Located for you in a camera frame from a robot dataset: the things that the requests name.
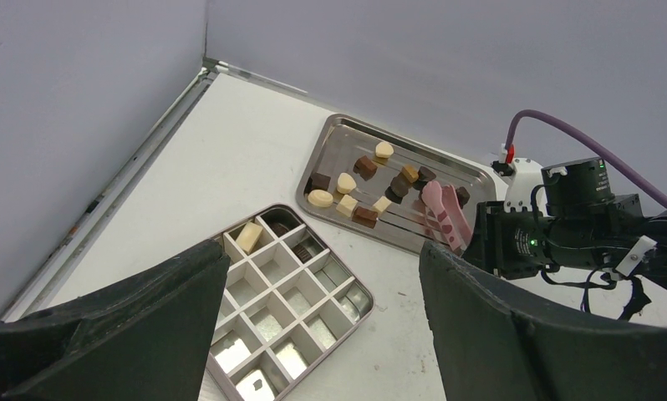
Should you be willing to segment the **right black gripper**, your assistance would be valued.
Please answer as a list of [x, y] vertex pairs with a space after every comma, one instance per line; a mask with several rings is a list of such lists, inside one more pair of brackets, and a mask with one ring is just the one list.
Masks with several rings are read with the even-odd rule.
[[535, 218], [530, 211], [506, 212], [500, 201], [480, 202], [462, 259], [507, 280], [534, 277], [546, 267], [556, 272], [562, 252], [547, 237], [552, 223], [552, 218]]

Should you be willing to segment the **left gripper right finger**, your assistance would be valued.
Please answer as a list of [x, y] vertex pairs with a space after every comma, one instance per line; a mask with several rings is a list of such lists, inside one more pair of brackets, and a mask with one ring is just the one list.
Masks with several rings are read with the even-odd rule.
[[449, 400], [667, 400], [667, 327], [565, 307], [432, 241], [419, 274]]

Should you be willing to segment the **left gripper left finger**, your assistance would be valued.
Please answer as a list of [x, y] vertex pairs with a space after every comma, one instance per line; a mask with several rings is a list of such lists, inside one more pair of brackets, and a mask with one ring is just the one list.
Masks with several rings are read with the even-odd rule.
[[202, 241], [134, 276], [0, 321], [0, 400], [196, 400], [230, 257]]

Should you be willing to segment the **pink cat paw tongs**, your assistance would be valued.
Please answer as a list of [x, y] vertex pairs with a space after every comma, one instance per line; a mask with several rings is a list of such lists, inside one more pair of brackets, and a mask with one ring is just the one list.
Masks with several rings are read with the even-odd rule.
[[433, 180], [425, 185], [421, 199], [436, 218], [450, 249], [460, 256], [471, 241], [472, 230], [462, 211], [456, 188]]

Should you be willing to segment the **white chocolate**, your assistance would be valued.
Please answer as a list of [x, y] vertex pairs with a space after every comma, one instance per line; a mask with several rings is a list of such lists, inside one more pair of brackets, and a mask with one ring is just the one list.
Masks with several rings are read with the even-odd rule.
[[249, 255], [259, 242], [262, 233], [263, 228], [261, 226], [249, 221], [240, 230], [235, 243], [246, 255]]

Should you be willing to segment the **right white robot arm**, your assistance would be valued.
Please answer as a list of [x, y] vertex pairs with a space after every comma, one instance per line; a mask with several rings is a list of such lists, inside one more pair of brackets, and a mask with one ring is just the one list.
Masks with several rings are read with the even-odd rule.
[[649, 303], [644, 281], [667, 291], [667, 211], [647, 217], [636, 194], [615, 195], [602, 159], [548, 167], [514, 159], [492, 167], [507, 180], [507, 193], [477, 205], [465, 261], [507, 280], [547, 283], [563, 267], [582, 269], [584, 292], [628, 281], [624, 321]]

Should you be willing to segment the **dark heart chocolate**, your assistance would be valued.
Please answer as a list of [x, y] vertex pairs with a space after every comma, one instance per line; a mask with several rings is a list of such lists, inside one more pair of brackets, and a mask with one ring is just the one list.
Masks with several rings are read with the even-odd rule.
[[436, 179], [436, 174], [426, 166], [418, 169], [418, 182], [430, 182]]

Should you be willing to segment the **caramel square chocolate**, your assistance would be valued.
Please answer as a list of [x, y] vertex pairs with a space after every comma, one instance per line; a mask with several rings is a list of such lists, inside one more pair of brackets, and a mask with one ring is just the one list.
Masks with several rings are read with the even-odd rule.
[[419, 179], [418, 170], [413, 165], [404, 165], [400, 173], [407, 179], [411, 184], [415, 183]]

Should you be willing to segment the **brown rectangular chocolate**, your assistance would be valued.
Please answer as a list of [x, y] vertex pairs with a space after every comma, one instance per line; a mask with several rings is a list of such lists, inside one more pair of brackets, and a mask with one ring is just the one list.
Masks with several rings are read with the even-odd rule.
[[351, 220], [361, 226], [373, 229], [378, 220], [378, 213], [362, 206], [357, 206], [351, 216]]

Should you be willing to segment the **cream heart chocolate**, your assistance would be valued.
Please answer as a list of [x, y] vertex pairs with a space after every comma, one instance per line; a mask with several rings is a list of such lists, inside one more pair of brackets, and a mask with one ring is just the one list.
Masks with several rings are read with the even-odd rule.
[[386, 141], [379, 142], [374, 148], [374, 155], [377, 158], [384, 160], [389, 159], [394, 154], [394, 152], [395, 149], [393, 145]]

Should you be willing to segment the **steel chocolate tray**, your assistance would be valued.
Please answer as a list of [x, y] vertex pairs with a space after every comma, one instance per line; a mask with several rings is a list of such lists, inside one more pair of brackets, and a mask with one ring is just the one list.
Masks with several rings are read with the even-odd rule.
[[[374, 155], [374, 148], [381, 141], [392, 144], [395, 149], [387, 160]], [[402, 186], [400, 170], [404, 165], [413, 165], [417, 170], [426, 166], [442, 185], [465, 189], [467, 203], [462, 211], [469, 222], [475, 220], [476, 203], [497, 198], [496, 184], [485, 168], [345, 114], [333, 114], [324, 122], [295, 198], [307, 213], [319, 220], [404, 251], [419, 253], [426, 241], [442, 243], [445, 238], [433, 214], [422, 211], [421, 183], [410, 184], [404, 196], [394, 193], [394, 187]], [[342, 194], [336, 191], [336, 183], [339, 174], [344, 172], [356, 181], [357, 187], [350, 195], [359, 206], [369, 209], [382, 196], [391, 201], [373, 229], [352, 222], [333, 206], [318, 208], [308, 203], [308, 193], [304, 191], [312, 173], [331, 177], [328, 192], [339, 201]]]

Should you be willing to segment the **cream square chocolate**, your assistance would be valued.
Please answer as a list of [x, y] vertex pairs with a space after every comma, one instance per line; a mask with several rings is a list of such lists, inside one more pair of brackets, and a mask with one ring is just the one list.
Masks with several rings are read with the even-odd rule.
[[336, 205], [336, 211], [339, 214], [341, 214], [341, 215], [343, 215], [347, 218], [350, 218], [353, 215], [354, 210], [357, 207], [358, 203], [359, 202], [355, 198], [353, 198], [351, 195], [345, 194], [341, 198], [339, 203]]

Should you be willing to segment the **cream oval chocolate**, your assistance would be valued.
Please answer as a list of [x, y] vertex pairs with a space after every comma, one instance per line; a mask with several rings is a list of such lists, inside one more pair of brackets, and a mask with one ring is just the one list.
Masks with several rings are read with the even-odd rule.
[[340, 194], [347, 195], [357, 187], [353, 176], [348, 173], [340, 173], [336, 183], [336, 191]]

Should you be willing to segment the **cream round swirl chocolate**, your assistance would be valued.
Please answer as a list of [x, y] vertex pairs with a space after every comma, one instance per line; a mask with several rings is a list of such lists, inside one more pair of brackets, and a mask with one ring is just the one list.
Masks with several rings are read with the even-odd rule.
[[307, 195], [307, 201], [318, 208], [329, 208], [334, 203], [333, 195], [326, 190], [311, 190]]

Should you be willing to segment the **dark brown square chocolate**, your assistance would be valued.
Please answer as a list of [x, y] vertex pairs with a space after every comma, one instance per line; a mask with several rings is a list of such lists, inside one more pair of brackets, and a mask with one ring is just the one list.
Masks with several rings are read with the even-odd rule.
[[331, 177], [320, 173], [312, 173], [305, 185], [305, 193], [310, 193], [313, 190], [328, 191]]

